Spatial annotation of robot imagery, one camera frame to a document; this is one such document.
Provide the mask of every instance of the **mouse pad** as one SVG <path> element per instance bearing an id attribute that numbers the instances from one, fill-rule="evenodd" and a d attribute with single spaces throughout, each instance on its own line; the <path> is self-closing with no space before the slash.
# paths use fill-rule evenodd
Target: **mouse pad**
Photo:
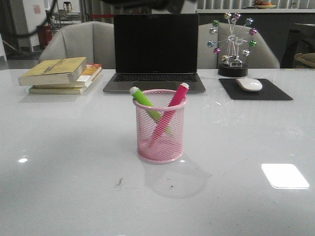
<path id="1" fill-rule="evenodd" d="M 236 100 L 293 100 L 267 79 L 258 79 L 262 84 L 261 91 L 246 92 L 237 84 L 235 79 L 219 79 L 227 94 Z"/>

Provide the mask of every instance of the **black base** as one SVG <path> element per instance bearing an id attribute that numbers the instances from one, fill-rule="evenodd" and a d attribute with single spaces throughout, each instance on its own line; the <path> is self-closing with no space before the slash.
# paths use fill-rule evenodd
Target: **black base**
<path id="1" fill-rule="evenodd" d="M 230 67 L 226 64 L 220 64 L 218 74 L 227 77 L 244 77 L 248 75 L 248 66 L 242 64 L 241 67 Z"/>

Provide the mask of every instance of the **ferris wheel ornament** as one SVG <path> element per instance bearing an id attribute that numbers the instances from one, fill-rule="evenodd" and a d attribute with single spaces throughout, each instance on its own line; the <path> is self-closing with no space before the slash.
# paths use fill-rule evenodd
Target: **ferris wheel ornament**
<path id="1" fill-rule="evenodd" d="M 249 35 L 255 35 L 258 31 L 255 28 L 250 28 L 248 32 L 242 33 L 242 34 L 237 34 L 235 32 L 235 25 L 237 21 L 240 19 L 241 14 L 239 13 L 230 13 L 227 12 L 224 14 L 224 18 L 228 20 L 229 28 L 230 28 L 230 34 L 226 36 L 226 39 L 214 42 L 214 41 L 209 41 L 208 42 L 208 47 L 214 48 L 213 53 L 214 54 L 220 54 L 222 53 L 221 48 L 218 46 L 218 43 L 226 43 L 227 44 L 227 50 L 225 54 L 221 57 L 221 60 L 223 63 L 219 65 L 218 69 L 218 74 L 223 75 L 223 76 L 228 76 L 228 77 L 244 77 L 247 76 L 248 74 L 248 66 L 243 63 L 240 60 L 240 53 L 242 53 L 242 56 L 248 57 L 251 52 L 249 50 L 250 47 L 256 46 L 256 41 L 255 40 L 250 40 L 246 41 L 242 38 L 242 36 L 249 34 Z M 252 18 L 247 18 L 245 20 L 245 26 L 250 26 L 253 23 Z M 220 22 L 218 20 L 212 21 L 212 26 L 209 29 L 209 34 L 215 34 L 217 33 L 216 28 L 218 27 Z"/>

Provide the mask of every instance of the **laptop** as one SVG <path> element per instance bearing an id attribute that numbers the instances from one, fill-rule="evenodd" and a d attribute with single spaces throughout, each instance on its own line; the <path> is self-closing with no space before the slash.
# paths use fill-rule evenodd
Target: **laptop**
<path id="1" fill-rule="evenodd" d="M 185 82 L 204 92 L 197 74 L 198 14 L 114 16 L 116 73 L 104 92 L 171 89 Z"/>

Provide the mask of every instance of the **laptop keyboard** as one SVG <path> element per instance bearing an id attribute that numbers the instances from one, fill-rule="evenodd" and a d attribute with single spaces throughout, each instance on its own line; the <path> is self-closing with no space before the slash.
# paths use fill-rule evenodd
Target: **laptop keyboard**
<path id="1" fill-rule="evenodd" d="M 193 74 L 118 74 L 115 82 L 125 81 L 162 81 L 196 82 Z"/>

